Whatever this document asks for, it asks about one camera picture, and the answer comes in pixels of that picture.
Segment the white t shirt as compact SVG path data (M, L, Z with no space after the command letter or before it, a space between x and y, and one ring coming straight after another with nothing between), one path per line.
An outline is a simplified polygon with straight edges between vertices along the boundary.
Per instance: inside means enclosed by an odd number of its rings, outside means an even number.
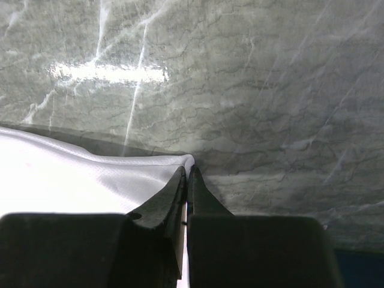
M158 193L191 155L104 157L48 137L1 129L1 218L127 214Z

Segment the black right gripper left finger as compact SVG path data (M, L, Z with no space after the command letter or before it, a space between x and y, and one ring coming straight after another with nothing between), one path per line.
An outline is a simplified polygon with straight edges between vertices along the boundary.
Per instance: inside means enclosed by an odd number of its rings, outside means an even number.
M182 276L187 176L127 214L1 218L2 287L175 287Z

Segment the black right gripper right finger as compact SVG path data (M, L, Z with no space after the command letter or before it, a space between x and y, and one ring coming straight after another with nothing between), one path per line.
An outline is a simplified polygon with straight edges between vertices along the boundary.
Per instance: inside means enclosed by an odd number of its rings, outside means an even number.
M313 218L236 216L197 167L187 192L191 287L343 287L322 225Z

